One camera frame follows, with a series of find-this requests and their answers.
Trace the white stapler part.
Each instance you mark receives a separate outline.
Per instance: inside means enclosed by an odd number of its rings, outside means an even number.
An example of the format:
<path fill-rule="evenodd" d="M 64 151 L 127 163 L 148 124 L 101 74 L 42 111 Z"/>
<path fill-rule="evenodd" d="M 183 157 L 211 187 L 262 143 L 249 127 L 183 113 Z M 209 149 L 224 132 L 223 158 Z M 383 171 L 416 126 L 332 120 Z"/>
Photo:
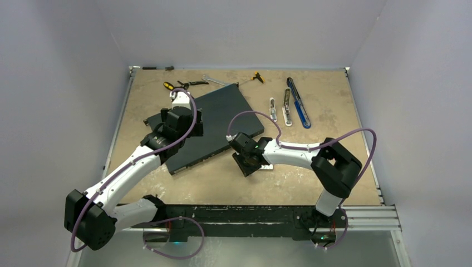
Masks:
<path fill-rule="evenodd" d="M 269 115 L 270 118 L 274 121 L 277 122 L 277 113 L 276 113 L 276 107 L 275 107 L 275 99 L 271 97 L 269 99 Z"/>

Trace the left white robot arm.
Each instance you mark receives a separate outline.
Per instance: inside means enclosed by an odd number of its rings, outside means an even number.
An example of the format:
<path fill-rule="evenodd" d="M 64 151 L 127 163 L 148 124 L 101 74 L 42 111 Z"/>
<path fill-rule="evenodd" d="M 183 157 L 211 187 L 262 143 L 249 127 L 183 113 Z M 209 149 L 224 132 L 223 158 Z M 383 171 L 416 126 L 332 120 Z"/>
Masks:
<path fill-rule="evenodd" d="M 70 249 L 98 250 L 113 235 L 148 223 L 158 228 L 170 221 L 165 204 L 156 196 L 119 205 L 120 200 L 146 175 L 177 154 L 188 137 L 203 135 L 201 110 L 175 106 L 161 110 L 162 123 L 146 135 L 135 151 L 111 174 L 84 192 L 72 190 L 65 200 L 64 227 L 71 233 Z"/>

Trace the blue stapler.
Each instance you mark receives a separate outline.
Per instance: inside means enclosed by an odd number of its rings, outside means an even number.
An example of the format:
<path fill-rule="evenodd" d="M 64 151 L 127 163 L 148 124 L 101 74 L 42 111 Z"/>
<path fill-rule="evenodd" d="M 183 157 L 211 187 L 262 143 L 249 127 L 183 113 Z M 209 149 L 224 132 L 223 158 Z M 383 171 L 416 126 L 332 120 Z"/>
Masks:
<path fill-rule="evenodd" d="M 304 128 L 310 128 L 311 127 L 311 121 L 307 115 L 307 112 L 304 108 L 303 102 L 301 100 L 301 97 L 298 93 L 298 90 L 294 84 L 294 80 L 291 77 L 287 78 L 287 85 L 291 89 L 292 96 L 294 98 L 294 104 L 297 110 L 297 113 L 299 115 L 299 118 L 301 120 L 302 126 Z"/>

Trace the staple box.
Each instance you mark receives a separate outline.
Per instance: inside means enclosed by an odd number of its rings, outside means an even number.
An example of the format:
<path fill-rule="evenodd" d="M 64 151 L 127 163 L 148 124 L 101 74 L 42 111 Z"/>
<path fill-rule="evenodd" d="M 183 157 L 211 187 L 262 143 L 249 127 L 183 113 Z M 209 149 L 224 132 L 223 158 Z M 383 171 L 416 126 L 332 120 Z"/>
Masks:
<path fill-rule="evenodd" d="M 272 164 L 270 165 L 262 165 L 259 169 L 259 171 L 273 171 L 274 166 Z"/>

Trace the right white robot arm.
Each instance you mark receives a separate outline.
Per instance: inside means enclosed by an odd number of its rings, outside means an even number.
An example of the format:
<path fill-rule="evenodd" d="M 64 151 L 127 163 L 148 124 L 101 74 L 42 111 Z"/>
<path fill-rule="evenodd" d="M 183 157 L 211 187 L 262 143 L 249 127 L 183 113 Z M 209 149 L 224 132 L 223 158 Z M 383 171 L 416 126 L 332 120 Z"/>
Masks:
<path fill-rule="evenodd" d="M 309 145 L 277 143 L 270 137 L 255 141 L 242 132 L 228 135 L 227 141 L 235 151 L 233 159 L 245 177 L 263 165 L 289 165 L 312 170 L 323 186 L 312 212 L 313 221 L 319 226 L 333 221 L 335 210 L 342 200 L 349 197 L 362 170 L 361 162 L 333 138 L 314 144 L 314 150 Z"/>

